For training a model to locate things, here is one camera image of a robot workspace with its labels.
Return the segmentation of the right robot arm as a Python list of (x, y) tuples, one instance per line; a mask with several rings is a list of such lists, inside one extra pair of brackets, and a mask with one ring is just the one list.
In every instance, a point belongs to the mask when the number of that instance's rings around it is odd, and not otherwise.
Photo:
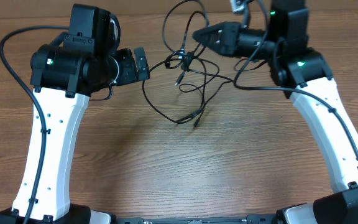
[(193, 33), (224, 57), (265, 60), (274, 82), (305, 119), (329, 172), (333, 193), (311, 204), (279, 209), (269, 223), (358, 223), (358, 133), (348, 116), (333, 72), (308, 46), (309, 11), (304, 1), (272, 1), (263, 9), (265, 30), (249, 28), (247, 1), (233, 1), (242, 22), (222, 22)]

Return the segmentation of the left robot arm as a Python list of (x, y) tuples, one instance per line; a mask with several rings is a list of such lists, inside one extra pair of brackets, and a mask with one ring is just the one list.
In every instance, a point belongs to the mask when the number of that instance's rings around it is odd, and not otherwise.
[(70, 200), (76, 137), (91, 95), (102, 89), (148, 80), (142, 47), (120, 49), (117, 17), (75, 4), (70, 24), (31, 57), (34, 104), (32, 132), (20, 189), (0, 223), (116, 223), (115, 215)]

